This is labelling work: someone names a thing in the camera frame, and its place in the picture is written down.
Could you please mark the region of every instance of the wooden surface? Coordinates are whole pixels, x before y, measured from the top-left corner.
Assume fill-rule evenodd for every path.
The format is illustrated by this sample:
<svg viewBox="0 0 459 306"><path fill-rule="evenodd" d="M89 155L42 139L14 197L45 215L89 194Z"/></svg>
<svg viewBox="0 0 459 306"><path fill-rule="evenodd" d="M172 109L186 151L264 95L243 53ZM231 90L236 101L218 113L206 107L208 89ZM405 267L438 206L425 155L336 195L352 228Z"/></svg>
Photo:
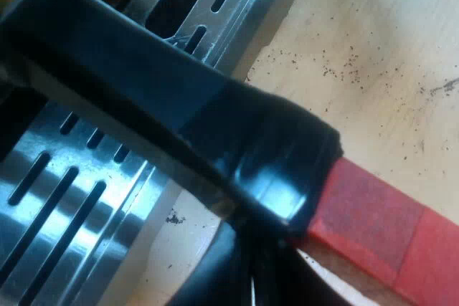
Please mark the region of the wooden surface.
<svg viewBox="0 0 459 306"><path fill-rule="evenodd" d="M295 0L247 82L332 124L347 158L459 224L457 1ZM156 248L176 235L159 236ZM198 231L192 237L180 252L201 240ZM130 305L162 305L164 295L151 290L170 294L184 279L183 270L172 277L169 265L149 266ZM349 286L337 288L355 305L373 305Z"/></svg>

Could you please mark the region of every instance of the black electrical tape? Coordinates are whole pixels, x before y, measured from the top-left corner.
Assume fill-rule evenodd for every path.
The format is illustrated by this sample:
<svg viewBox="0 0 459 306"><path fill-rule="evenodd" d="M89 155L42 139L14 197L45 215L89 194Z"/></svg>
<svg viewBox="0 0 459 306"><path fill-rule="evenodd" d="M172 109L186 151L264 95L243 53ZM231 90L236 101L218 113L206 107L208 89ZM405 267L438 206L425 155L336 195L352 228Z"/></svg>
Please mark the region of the black electrical tape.
<svg viewBox="0 0 459 306"><path fill-rule="evenodd" d="M322 120L226 78L99 0L16 0L0 25L3 50L46 71L24 77L32 87L143 154L209 208L230 197L241 214L235 226L304 235L342 154L338 132Z"/></svg>

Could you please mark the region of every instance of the metal plate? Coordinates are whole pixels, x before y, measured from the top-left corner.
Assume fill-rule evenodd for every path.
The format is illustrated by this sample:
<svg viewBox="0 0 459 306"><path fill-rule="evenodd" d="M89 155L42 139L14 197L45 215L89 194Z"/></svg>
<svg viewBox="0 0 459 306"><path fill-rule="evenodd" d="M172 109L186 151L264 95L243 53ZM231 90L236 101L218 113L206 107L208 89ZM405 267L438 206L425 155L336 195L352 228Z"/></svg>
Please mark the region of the metal plate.
<svg viewBox="0 0 459 306"><path fill-rule="evenodd" d="M161 3L103 1L147 28ZM219 0L212 11L216 1L196 0L165 40L243 80L292 0ZM115 161L125 148L91 124L79 119L62 134L71 119L68 110L48 103L0 163L1 305L122 302L136 281L123 279L116 287L113 281L127 266L145 267L146 253L141 259L138 253L178 196L180 188L142 157L129 152ZM26 178L31 169L35 179ZM95 189L99 181L103 191Z"/></svg>

